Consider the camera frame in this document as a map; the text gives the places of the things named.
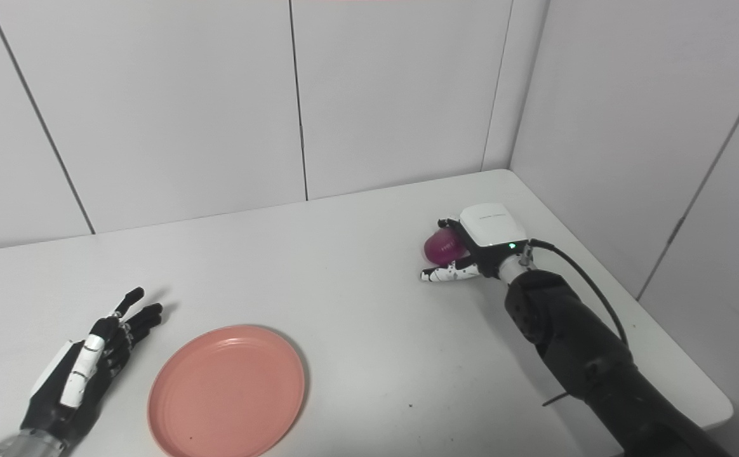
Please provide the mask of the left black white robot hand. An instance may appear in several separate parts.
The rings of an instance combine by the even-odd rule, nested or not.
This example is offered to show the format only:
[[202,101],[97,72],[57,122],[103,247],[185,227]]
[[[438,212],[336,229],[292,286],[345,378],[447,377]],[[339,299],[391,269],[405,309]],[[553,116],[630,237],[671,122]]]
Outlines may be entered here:
[[161,303],[126,317],[143,296],[143,288],[131,290],[113,312],[97,319],[85,338],[64,346],[37,382],[21,431],[45,433],[64,446],[87,435],[97,422],[103,397],[135,347],[163,321]]

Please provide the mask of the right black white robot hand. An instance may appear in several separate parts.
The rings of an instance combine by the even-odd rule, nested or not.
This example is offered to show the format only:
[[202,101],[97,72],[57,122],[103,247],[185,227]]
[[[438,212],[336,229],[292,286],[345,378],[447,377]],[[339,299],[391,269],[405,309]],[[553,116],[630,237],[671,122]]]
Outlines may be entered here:
[[423,251],[434,264],[421,272],[424,282],[485,277],[509,284],[535,267],[526,231],[500,203],[468,206],[456,219],[438,220]]

